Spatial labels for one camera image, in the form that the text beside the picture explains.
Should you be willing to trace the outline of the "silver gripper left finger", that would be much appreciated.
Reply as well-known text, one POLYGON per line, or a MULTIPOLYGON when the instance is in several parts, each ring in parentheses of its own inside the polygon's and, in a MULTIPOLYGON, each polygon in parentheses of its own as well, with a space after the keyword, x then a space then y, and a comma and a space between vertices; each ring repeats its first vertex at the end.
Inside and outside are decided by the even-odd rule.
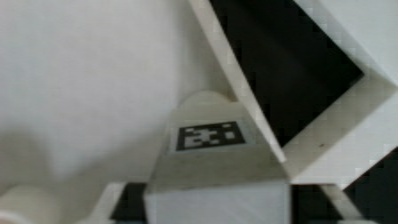
POLYGON ((110 183, 92 211, 76 224, 147 224, 144 183, 110 183))

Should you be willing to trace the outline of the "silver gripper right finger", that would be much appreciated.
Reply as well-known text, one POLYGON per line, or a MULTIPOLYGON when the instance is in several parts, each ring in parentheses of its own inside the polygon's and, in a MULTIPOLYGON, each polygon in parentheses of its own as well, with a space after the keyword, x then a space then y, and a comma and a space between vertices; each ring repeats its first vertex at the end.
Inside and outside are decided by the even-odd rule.
POLYGON ((291 186, 291 224, 378 224, 334 184, 291 186))

